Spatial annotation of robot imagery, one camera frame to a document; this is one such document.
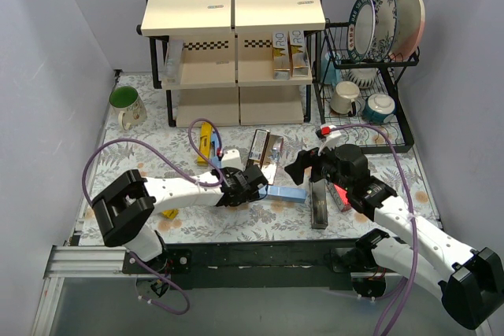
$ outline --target checkered pattern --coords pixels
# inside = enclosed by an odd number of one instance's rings
[[[264,41],[262,39],[246,39],[245,40],[245,47],[271,47],[271,40],[265,39]]]
[[[227,49],[229,48],[229,41],[189,42],[184,43],[183,48],[187,50]]]

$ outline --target red object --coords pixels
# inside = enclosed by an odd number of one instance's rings
[[[325,137],[326,135],[331,134],[331,128],[329,126],[324,126],[321,128],[321,134]]]
[[[343,201],[343,204],[345,205],[345,207],[342,210],[342,212],[346,212],[346,211],[352,209],[352,205],[350,205],[350,202],[347,199],[347,191],[344,190],[343,188],[340,188],[336,184],[334,185],[334,188],[338,192],[339,196],[341,197],[341,201]]]

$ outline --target table surface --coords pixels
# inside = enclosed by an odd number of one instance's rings
[[[110,112],[104,130],[105,142],[121,137],[137,138],[159,149],[190,175],[209,170],[197,166],[196,153],[189,145],[187,129],[168,126],[165,92],[152,87],[151,75],[122,75],[117,85],[135,87],[146,106],[148,116],[143,124],[130,131],[122,131],[117,124],[117,117]],[[176,91],[172,93],[174,103],[177,104],[178,95]],[[295,186],[282,167],[291,163],[299,150],[308,150],[320,145],[315,135],[317,125],[320,125],[320,118],[313,94],[310,124],[220,127],[219,132],[224,147],[237,149],[243,163],[246,161],[256,128],[267,128],[275,135],[282,135],[283,152],[275,185]],[[195,128],[193,138],[195,141],[199,140],[199,128]],[[389,154],[370,155],[368,159],[371,173],[388,183],[405,198],[393,157]],[[440,226],[439,214],[430,198],[428,184],[414,150],[400,154],[400,161],[410,186],[415,210],[436,226]],[[144,176],[166,179],[176,177],[176,173],[149,150],[139,145],[121,143],[102,152],[92,180],[91,197],[98,194],[124,171],[133,168],[139,169]],[[306,190],[308,190],[308,177],[309,172],[306,172],[305,181],[300,186]],[[258,201],[237,208],[193,206],[181,209],[174,220],[156,215],[149,218],[147,223],[158,230],[168,243],[358,238],[377,227],[374,222],[353,209],[341,213],[329,194],[327,200],[329,226],[326,230],[311,229],[309,198],[304,204]],[[83,205],[82,218],[77,224],[82,224],[80,246],[103,245],[98,223],[91,208]]]

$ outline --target white plastic part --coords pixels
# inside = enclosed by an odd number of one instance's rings
[[[239,151],[225,150],[220,165],[222,166],[222,168],[233,167],[242,171],[243,164],[241,158],[239,157]]]
[[[186,179],[152,179],[147,178],[145,188],[150,196],[156,197],[153,214],[171,209],[181,209],[193,205],[215,206],[222,198],[221,186],[203,187],[202,183],[215,183],[218,178],[210,172],[192,176],[199,185]]]
[[[153,179],[147,177],[145,183],[147,193],[156,197],[152,214],[192,205],[215,206],[223,196],[221,186],[205,188],[201,186],[201,183],[215,183],[218,178],[210,172],[206,172],[202,175],[193,176],[193,179],[199,181],[200,185],[181,178]],[[124,244],[124,247],[136,253],[142,261],[152,260],[162,251],[158,236],[146,224],[143,225],[135,238]]]
[[[413,245],[412,224],[408,217],[408,205],[400,197],[390,197],[381,208],[375,209],[375,222],[386,227],[410,246]],[[448,281],[453,264],[467,262],[473,254],[471,247],[445,234],[423,216],[415,216],[419,253]]]
[[[152,260],[162,252],[158,236],[146,224],[143,225],[138,235],[124,244],[124,247],[136,253],[142,261]]]
[[[394,238],[387,238],[379,242],[372,250],[372,256],[377,265],[409,278],[413,262],[413,250],[409,245],[401,244]],[[441,276],[434,267],[423,256],[418,255],[415,283],[441,300],[442,293],[438,285],[441,280]]]
[[[321,128],[323,128],[323,127],[330,127],[331,129],[333,129],[335,126],[331,125],[331,124],[323,124],[321,126]],[[326,147],[329,150],[334,149],[338,143],[339,137],[341,137],[341,136],[342,136],[341,131],[339,131],[339,130],[338,131],[331,131],[331,133],[329,135],[327,135],[325,137],[325,139],[323,139],[323,142],[318,149],[319,156],[322,154],[322,150],[325,149]]]

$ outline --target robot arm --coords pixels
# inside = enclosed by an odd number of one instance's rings
[[[299,185],[304,170],[311,167],[314,182],[326,179],[346,189],[346,197],[356,211],[412,245],[407,204],[392,188],[370,174],[368,160],[361,149],[349,144],[336,147],[340,133],[330,126],[322,127],[317,135],[323,141],[321,148],[300,151],[296,161],[285,167],[285,172]],[[477,251],[425,218],[414,216],[420,266],[416,281],[434,294],[437,293],[434,284],[437,284],[441,302],[452,318],[466,328],[476,329],[504,304],[504,270],[499,256],[488,248]],[[342,260],[353,263],[363,260],[367,268],[379,265],[408,277],[413,252],[393,242],[382,244],[387,238],[389,235],[383,231],[371,231]]]
[[[239,156],[223,157],[224,182],[213,187],[181,178],[143,178],[136,169],[126,171],[91,204],[105,246],[125,246],[149,262],[162,254],[164,248],[162,239],[146,225],[151,215],[192,205],[238,206],[260,199],[259,190],[268,184],[261,169],[254,165],[242,172],[232,167],[237,166],[233,164],[235,161],[239,161]],[[198,183],[216,183],[218,174],[213,170],[193,179]]]

